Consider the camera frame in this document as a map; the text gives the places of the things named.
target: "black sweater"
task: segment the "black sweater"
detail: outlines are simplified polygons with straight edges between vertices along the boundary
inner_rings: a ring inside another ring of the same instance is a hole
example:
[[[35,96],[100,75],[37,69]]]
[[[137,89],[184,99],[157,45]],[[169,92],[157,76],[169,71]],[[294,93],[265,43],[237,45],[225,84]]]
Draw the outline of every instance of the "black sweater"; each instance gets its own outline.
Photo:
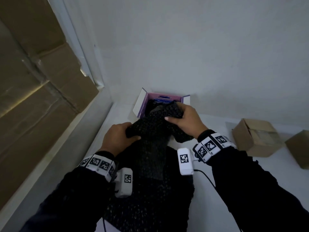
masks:
[[[202,133],[198,141],[209,132]],[[97,154],[113,159],[109,152]],[[308,211],[246,152],[228,147],[207,164],[212,167],[216,190],[243,231],[308,230]],[[95,231],[102,209],[107,207],[109,186],[104,176],[84,167],[75,168],[21,231]]]

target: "cardboard box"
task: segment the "cardboard box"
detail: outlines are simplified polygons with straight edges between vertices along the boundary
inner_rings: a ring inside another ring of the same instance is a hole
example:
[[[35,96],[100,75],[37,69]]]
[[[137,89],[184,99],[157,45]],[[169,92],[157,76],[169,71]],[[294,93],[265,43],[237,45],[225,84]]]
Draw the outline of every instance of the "cardboard box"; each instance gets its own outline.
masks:
[[[0,209],[98,94],[48,0],[0,0]]]
[[[186,105],[190,105],[190,95],[186,96],[176,96],[162,93],[148,93],[144,88],[141,89],[141,92],[137,98],[135,106],[133,108],[133,113],[137,118],[143,118],[147,102],[151,99],[158,99],[160,101],[177,101]]]
[[[303,130],[286,141],[286,146],[302,169],[309,169],[309,130]]]
[[[268,157],[284,145],[268,121],[241,119],[232,134],[238,150],[248,156]]]

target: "hand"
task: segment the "hand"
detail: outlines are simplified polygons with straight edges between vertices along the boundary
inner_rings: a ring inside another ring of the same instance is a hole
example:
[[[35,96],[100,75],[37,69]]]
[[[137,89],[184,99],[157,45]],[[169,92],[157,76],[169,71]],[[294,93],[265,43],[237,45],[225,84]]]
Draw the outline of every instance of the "hand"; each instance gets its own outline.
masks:
[[[133,142],[140,140],[140,136],[134,136],[127,138],[126,129],[131,126],[130,122],[123,124],[112,125],[104,136],[102,147],[99,151],[108,151],[115,157],[123,152]]]
[[[165,117],[165,120],[176,124],[186,134],[191,135],[195,139],[197,139],[199,135],[208,128],[203,124],[198,113],[193,107],[180,102],[177,102],[177,105],[183,111],[182,119]]]

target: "wrist band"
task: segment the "wrist band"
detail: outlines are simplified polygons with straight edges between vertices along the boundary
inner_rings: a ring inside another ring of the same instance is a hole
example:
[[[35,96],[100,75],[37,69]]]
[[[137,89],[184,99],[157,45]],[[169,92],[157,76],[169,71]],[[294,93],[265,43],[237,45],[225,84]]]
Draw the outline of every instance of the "wrist band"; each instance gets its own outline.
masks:
[[[94,154],[93,156],[85,157],[79,166],[86,167],[91,171],[103,175],[108,182],[115,177],[115,162],[104,156]]]
[[[196,144],[193,151],[201,161],[206,163],[211,156],[230,146],[236,148],[235,144],[226,136],[223,136],[220,133],[214,133],[202,140],[199,144]]]

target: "purple box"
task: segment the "purple box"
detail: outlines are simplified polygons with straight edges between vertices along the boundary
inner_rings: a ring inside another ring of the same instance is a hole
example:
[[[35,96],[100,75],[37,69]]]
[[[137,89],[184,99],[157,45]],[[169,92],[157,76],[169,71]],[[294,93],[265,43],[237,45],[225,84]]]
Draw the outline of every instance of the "purple box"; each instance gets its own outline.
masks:
[[[162,93],[148,93],[144,88],[141,89],[141,92],[137,98],[135,106],[133,108],[133,113],[137,118],[143,118],[147,102],[149,99],[158,99],[159,101],[177,101],[186,105],[190,105],[190,95],[186,96],[175,96]]]

